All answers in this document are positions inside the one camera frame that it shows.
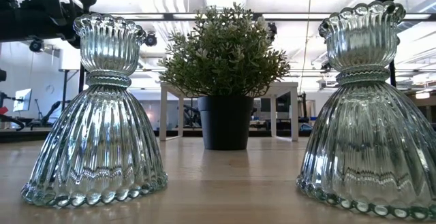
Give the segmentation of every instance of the scalloped glass rim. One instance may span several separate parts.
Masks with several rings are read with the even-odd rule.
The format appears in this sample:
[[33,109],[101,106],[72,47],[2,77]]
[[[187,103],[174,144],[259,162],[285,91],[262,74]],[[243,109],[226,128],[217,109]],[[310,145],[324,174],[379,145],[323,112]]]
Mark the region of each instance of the scalloped glass rim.
[[359,3],[354,7],[345,7],[339,13],[332,13],[328,18],[323,19],[318,31],[320,36],[327,38],[329,36],[330,26],[338,25],[339,19],[347,20],[353,15],[364,16],[368,13],[371,14],[390,14],[395,16],[392,20],[394,26],[399,24],[405,17],[406,11],[400,3],[394,3],[392,1],[380,2],[373,1],[370,4]]
[[98,13],[92,13],[91,15],[84,14],[79,16],[74,20],[73,29],[77,35],[84,37],[82,29],[90,25],[106,25],[108,27],[115,27],[116,30],[124,29],[132,31],[132,33],[136,34],[136,37],[141,44],[145,42],[146,32],[140,25],[137,25],[132,20],[125,20],[122,17],[114,17],[109,14],[101,15]]

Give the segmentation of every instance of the white ceiling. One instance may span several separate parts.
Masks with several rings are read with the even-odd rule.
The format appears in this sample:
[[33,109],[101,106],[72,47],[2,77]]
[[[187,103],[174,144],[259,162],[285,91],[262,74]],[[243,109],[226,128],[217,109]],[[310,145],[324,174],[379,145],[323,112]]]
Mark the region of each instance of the white ceiling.
[[[219,0],[97,0],[91,8],[101,13],[163,13],[163,12],[194,12],[208,3]],[[244,3],[245,0],[221,0],[222,5],[233,1]],[[369,3],[372,0],[246,0],[245,7],[254,12],[320,12],[331,13],[340,11],[344,7],[354,6],[357,3]],[[408,13],[421,12],[422,4],[429,0],[396,0],[402,3]],[[139,22],[147,31],[156,31],[158,45],[142,47],[142,61],[148,67],[154,67],[156,57],[164,55],[168,34],[172,31],[188,33],[192,22]],[[321,63],[325,61],[326,47],[324,40],[318,35],[317,28],[320,22],[307,22],[306,20],[292,22],[276,22],[278,35],[273,43],[275,48],[287,51],[291,61],[293,80],[300,82],[302,89],[317,89],[317,81],[334,81],[336,73],[323,75],[318,71]],[[436,22],[421,22],[414,27],[399,33],[401,45],[396,57],[397,81],[404,87],[411,84],[436,84],[436,72],[416,73],[413,69],[436,70]]]

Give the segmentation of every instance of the cable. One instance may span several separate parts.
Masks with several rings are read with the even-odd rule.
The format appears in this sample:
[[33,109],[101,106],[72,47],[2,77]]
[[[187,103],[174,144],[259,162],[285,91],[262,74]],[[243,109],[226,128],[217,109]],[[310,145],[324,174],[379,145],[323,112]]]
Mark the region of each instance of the cable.
[[29,85],[28,85],[28,87],[31,87],[31,84],[32,84],[33,57],[35,56],[34,54],[35,54],[35,53],[32,52],[32,62],[30,63]]
[[15,118],[12,118],[11,116],[7,116],[4,114],[0,114],[0,121],[6,121],[6,122],[17,124],[19,126],[19,128],[16,129],[17,131],[20,131],[25,128],[25,124],[23,124],[21,121],[18,121]]
[[307,26],[306,26],[305,58],[304,58],[304,61],[302,63],[301,80],[300,80],[300,94],[301,94],[301,87],[302,87],[302,78],[305,75],[307,43],[309,42],[309,39],[307,38],[307,36],[309,35],[309,19],[310,19],[310,13],[311,13],[311,4],[312,4],[312,0],[309,0],[309,13],[307,14]]

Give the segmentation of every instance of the glass base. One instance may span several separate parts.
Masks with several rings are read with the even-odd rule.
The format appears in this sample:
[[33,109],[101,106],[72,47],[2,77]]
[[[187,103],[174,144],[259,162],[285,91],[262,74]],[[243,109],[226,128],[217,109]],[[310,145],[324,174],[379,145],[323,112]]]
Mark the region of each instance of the glass base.
[[346,209],[434,219],[436,132],[389,84],[344,84],[317,118],[297,186]]
[[299,176],[296,181],[297,187],[302,193],[309,197],[313,197],[321,202],[330,204],[331,206],[340,206],[346,210],[357,210],[360,213],[376,214],[377,216],[387,217],[392,215],[400,219],[415,219],[423,221],[426,219],[436,220],[436,204],[421,207],[421,206],[389,206],[377,205],[367,202],[362,202],[354,199],[346,199],[339,197],[334,193],[329,193],[320,187],[315,188],[316,184],[308,183]]
[[37,206],[125,201],[168,182],[144,108],[125,88],[91,85],[62,112],[22,198]]

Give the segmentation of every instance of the ceiling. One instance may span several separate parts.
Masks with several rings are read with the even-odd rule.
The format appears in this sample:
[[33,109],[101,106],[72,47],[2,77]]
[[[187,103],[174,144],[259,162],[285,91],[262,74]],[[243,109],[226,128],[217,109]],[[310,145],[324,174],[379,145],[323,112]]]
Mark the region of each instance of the ceiling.
[[[229,6],[233,1],[242,3],[254,12],[283,13],[322,13],[328,15],[338,12],[344,7],[352,7],[357,3],[369,3],[372,0],[97,0],[91,10],[100,13],[186,13],[194,12],[204,6],[217,4]],[[436,0],[396,0],[402,3],[407,13],[436,13]],[[421,15],[409,15],[414,18]],[[275,48],[284,49],[291,62],[292,80],[299,82],[301,91],[318,90],[320,82],[335,84],[336,72],[320,73],[320,67],[326,61],[326,46],[318,35],[319,21],[308,21],[306,16],[297,21],[276,22],[277,37],[273,43]],[[136,74],[136,78],[149,79],[148,82],[138,82],[152,87],[159,86],[157,80],[156,62],[165,55],[168,35],[172,31],[188,33],[192,22],[160,20],[138,22],[147,31],[155,31],[158,45],[142,47],[141,62],[149,69],[156,69],[148,74]],[[410,21],[401,25],[399,37],[401,44],[396,56],[396,79],[403,89],[428,89],[436,86],[436,22]]]

